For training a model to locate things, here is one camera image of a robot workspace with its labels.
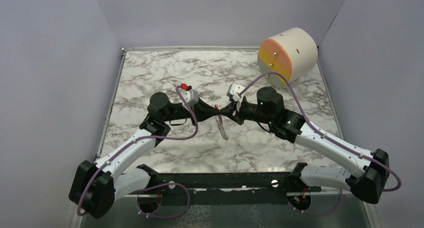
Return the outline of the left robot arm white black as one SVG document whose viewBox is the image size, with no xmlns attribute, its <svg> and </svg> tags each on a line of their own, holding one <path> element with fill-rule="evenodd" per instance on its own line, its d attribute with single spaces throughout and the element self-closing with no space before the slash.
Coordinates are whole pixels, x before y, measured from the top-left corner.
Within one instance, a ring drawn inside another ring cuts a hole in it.
<svg viewBox="0 0 424 228">
<path fill-rule="evenodd" d="M 191 119 L 195 129 L 199 122 L 219 115 L 219 109 L 203 102 L 195 90 L 179 94 L 180 103 L 171 103 L 167 94 L 157 92 L 149 100 L 148 115 L 134 135 L 108 156 L 83 161 L 76 169 L 69 199 L 77 205 L 78 216 L 90 214 L 100 218 L 118 198 L 118 182 L 128 182 L 122 173 L 142 154 L 158 146 L 168 136 L 168 121 Z"/>
</svg>

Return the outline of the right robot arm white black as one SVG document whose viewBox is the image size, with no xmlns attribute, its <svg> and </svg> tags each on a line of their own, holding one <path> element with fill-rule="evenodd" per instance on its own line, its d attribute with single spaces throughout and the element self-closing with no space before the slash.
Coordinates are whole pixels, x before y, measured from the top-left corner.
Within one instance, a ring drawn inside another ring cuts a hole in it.
<svg viewBox="0 0 424 228">
<path fill-rule="evenodd" d="M 246 120 L 265 124 L 276 137 L 310 148 L 341 166 L 298 165 L 288 178 L 292 190 L 327 186 L 350 191 L 367 203 L 379 202 L 390 175 L 387 152 L 357 147 L 307 122 L 301 114 L 285 108 L 282 95 L 273 87 L 260 88 L 255 104 L 241 94 L 243 89 L 236 83 L 230 85 L 227 91 L 230 104 L 222 108 L 222 115 L 239 125 Z"/>
</svg>

